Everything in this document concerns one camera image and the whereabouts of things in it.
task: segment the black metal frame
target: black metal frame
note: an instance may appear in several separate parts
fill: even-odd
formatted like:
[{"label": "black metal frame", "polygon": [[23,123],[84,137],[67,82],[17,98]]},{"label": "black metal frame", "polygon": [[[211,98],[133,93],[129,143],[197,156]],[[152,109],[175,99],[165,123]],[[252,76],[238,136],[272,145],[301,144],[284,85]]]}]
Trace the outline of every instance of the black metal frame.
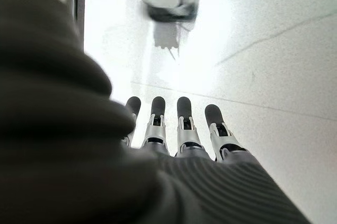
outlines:
[{"label": "black metal frame", "polygon": [[85,17],[85,0],[74,0],[74,17],[77,20],[80,31],[82,45],[84,43],[84,17]]}]

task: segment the black fingertip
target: black fingertip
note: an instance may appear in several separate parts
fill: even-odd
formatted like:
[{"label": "black fingertip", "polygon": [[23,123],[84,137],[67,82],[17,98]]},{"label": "black fingertip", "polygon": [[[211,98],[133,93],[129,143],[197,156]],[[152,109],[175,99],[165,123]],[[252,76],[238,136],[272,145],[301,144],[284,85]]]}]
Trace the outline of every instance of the black fingertip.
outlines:
[{"label": "black fingertip", "polygon": [[141,109],[142,102],[137,96],[133,96],[128,99],[126,103],[126,107],[131,111],[131,113],[136,114],[138,116],[139,111]]},{"label": "black fingertip", "polygon": [[210,127],[212,123],[221,124],[223,122],[221,111],[215,104],[206,106],[205,116],[208,127]]},{"label": "black fingertip", "polygon": [[177,101],[178,119],[182,116],[184,119],[189,119],[192,116],[191,101],[185,96],[182,96]]},{"label": "black fingertip", "polygon": [[152,101],[151,114],[157,116],[165,114],[165,100],[161,96],[157,96]]}]

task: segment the robotic finger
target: robotic finger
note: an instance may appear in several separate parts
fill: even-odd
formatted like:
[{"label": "robotic finger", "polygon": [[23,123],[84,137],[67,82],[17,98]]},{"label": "robotic finger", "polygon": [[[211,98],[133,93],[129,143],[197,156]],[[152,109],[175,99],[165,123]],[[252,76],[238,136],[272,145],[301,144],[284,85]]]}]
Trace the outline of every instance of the robotic finger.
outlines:
[{"label": "robotic finger", "polygon": [[192,118],[191,101],[188,98],[183,96],[178,99],[177,115],[178,150],[176,157],[203,157],[210,159],[199,140],[199,136]]},{"label": "robotic finger", "polygon": [[[141,104],[142,104],[141,100],[138,97],[133,96],[133,97],[128,99],[128,101],[125,105],[130,110],[135,124],[136,124],[136,120],[137,120],[139,111],[141,109]],[[125,145],[126,147],[130,147],[132,139],[133,139],[133,134],[134,134],[134,131],[132,131],[126,137],[124,137],[122,139],[122,144]]]},{"label": "robotic finger", "polygon": [[214,104],[205,108],[207,125],[210,130],[212,147],[216,161],[222,163],[259,163],[250,152],[243,148],[223,121],[222,113]]},{"label": "robotic finger", "polygon": [[147,124],[142,148],[169,155],[164,122],[165,100],[157,96],[152,101],[151,116]]}]

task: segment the white floor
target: white floor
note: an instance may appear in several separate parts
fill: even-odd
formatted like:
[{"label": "white floor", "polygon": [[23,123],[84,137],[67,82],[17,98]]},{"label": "white floor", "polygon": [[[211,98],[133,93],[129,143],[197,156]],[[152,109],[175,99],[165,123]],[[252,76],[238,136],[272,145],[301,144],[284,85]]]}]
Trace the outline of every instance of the white floor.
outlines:
[{"label": "white floor", "polygon": [[195,24],[159,24],[141,0],[86,0],[85,50],[111,78],[112,99],[187,96],[213,157],[204,108],[218,105],[237,139],[313,222],[337,219],[337,0],[200,0]]}]

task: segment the black rubber fingertip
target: black rubber fingertip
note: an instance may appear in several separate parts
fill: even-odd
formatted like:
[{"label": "black rubber fingertip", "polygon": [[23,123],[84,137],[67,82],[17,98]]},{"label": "black rubber fingertip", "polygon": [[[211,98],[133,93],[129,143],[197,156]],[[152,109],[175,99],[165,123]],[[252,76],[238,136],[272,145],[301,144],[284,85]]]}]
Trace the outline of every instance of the black rubber fingertip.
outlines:
[{"label": "black rubber fingertip", "polygon": [[205,116],[208,127],[210,127],[212,123],[221,124],[223,122],[221,111],[215,104],[206,106]]},{"label": "black rubber fingertip", "polygon": [[141,109],[142,102],[137,96],[133,96],[128,99],[126,103],[126,107],[131,111],[131,113],[136,114],[138,116],[139,111]]},{"label": "black rubber fingertip", "polygon": [[157,96],[152,101],[151,114],[157,116],[165,114],[165,100],[161,96]]},{"label": "black rubber fingertip", "polygon": [[182,116],[184,119],[188,119],[192,116],[191,101],[185,96],[182,96],[177,101],[177,114],[178,119]]}]

